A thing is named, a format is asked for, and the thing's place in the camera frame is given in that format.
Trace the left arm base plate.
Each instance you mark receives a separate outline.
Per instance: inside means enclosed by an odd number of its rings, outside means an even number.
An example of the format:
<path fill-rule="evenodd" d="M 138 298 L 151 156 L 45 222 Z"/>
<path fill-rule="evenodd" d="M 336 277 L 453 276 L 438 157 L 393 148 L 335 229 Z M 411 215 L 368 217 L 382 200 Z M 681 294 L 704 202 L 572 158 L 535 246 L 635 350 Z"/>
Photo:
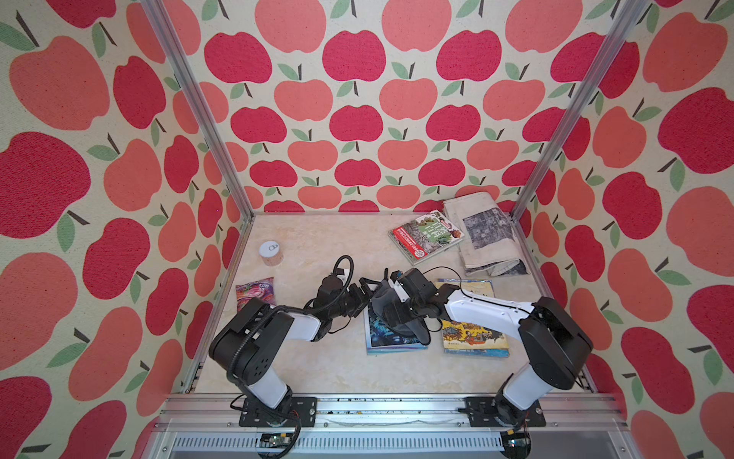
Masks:
<path fill-rule="evenodd" d="M 244 403 L 239 426 L 242 428 L 313 428 L 317 415 L 317 397 L 287 397 L 276 409 L 257 399 Z"/>

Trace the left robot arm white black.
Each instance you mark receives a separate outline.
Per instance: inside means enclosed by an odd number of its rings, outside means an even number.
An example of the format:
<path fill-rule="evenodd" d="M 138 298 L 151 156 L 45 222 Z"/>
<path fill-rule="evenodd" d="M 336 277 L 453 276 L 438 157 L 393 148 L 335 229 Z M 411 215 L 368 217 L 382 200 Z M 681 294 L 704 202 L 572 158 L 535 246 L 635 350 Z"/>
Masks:
<path fill-rule="evenodd" d="M 292 390 L 271 368 L 282 344 L 318 342 L 334 334 L 334 319 L 357 317 L 381 286 L 364 277 L 353 283 L 349 271 L 337 269 L 322 279 L 317 295 L 302 309 L 253 298 L 216 335 L 208 355 L 250 401 L 271 413 L 289 414 Z"/>

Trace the yellow picture book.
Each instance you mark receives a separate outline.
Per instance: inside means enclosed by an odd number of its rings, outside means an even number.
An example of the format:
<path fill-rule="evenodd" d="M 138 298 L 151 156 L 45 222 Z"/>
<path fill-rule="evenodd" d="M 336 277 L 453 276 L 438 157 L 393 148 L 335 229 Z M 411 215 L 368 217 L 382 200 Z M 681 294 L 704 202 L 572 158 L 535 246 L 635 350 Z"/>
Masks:
<path fill-rule="evenodd" d="M 442 321 L 442 325 L 443 350 L 447 354 L 510 357 L 510 344 L 500 332 L 468 322 Z"/>

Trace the blue science book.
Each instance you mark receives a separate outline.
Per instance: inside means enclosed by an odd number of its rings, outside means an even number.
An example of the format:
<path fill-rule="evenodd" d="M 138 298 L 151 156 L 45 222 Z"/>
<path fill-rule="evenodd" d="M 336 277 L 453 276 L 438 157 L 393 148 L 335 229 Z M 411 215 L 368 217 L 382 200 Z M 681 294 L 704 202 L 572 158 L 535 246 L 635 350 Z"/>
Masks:
<path fill-rule="evenodd" d="M 407 338 L 390 330 L 371 306 L 365 308 L 364 330 L 368 355 L 413 352 L 427 348 L 415 337 Z"/>

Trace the grey microfibre cloth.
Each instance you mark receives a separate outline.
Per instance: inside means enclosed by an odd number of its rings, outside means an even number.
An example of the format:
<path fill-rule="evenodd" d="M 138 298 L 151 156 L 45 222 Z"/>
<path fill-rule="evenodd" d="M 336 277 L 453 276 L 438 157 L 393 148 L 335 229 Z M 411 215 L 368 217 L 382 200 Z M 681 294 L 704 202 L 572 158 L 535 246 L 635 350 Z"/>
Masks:
<path fill-rule="evenodd" d="M 365 312 L 370 351 L 421 349 L 431 344 L 430 331 L 424 320 L 411 311 L 407 296 L 396 289 L 392 280 L 361 277 L 359 286 L 368 300 Z"/>

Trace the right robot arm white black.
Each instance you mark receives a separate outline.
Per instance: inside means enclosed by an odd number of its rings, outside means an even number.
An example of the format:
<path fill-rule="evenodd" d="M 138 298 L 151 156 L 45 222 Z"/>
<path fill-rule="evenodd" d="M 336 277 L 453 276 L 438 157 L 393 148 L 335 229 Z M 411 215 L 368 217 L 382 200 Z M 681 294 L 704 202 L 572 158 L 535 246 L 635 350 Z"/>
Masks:
<path fill-rule="evenodd" d="M 528 362 L 511 374 L 494 396 L 489 415 L 501 426 L 523 424 L 536 401 L 554 389 L 569 390 L 586 365 L 594 344 L 552 298 L 517 302 L 472 296 L 455 284 L 436 287 L 397 282 L 397 300 L 383 309 L 389 325 L 417 333 L 427 317 L 465 322 L 522 342 Z"/>

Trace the blue sunflower magazine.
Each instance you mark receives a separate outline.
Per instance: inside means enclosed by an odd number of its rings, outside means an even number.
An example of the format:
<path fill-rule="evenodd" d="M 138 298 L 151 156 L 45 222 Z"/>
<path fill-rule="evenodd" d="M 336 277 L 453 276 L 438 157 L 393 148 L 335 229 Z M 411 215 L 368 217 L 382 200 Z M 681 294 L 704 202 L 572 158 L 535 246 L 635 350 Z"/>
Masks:
<path fill-rule="evenodd" d="M 460 286 L 466 292 L 470 294 L 476 294 L 481 296 L 494 296 L 494 288 L 492 281 L 489 279 L 458 279 L 458 278 L 439 278 L 434 282 L 437 288 L 442 287 L 445 284 L 451 284 Z"/>

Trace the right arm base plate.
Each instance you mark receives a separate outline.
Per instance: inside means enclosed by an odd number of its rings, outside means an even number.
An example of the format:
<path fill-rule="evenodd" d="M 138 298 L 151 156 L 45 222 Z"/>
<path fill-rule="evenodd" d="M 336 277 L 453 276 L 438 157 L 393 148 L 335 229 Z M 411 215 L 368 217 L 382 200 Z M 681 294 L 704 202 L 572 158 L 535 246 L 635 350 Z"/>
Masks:
<path fill-rule="evenodd" d="M 472 428 L 544 428 L 547 425 L 545 415 L 538 402 L 529 409 L 518 409 L 502 398 L 499 402 L 494 397 L 466 397 L 460 413 L 468 417 Z"/>

